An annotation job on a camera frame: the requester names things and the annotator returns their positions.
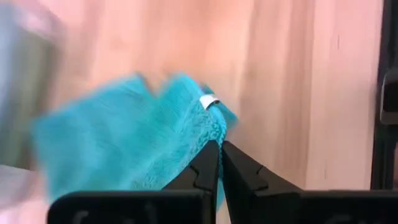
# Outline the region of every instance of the white tag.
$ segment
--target white tag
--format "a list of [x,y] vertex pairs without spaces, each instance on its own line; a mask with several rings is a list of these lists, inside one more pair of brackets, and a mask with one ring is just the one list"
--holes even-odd
[[203,106],[203,108],[205,110],[207,110],[207,108],[212,104],[212,103],[218,103],[220,102],[219,99],[217,99],[217,97],[213,94],[207,94],[207,95],[203,95],[199,98],[201,105]]

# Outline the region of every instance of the fuzzy fabric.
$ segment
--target fuzzy fabric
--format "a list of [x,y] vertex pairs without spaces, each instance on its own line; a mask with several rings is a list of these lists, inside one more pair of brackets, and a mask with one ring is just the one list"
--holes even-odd
[[[221,147],[235,124],[225,105],[204,109],[205,93],[212,92],[177,75],[154,96],[135,76],[34,121],[50,199],[77,190],[161,190],[209,140]],[[219,179],[218,207],[223,198]]]

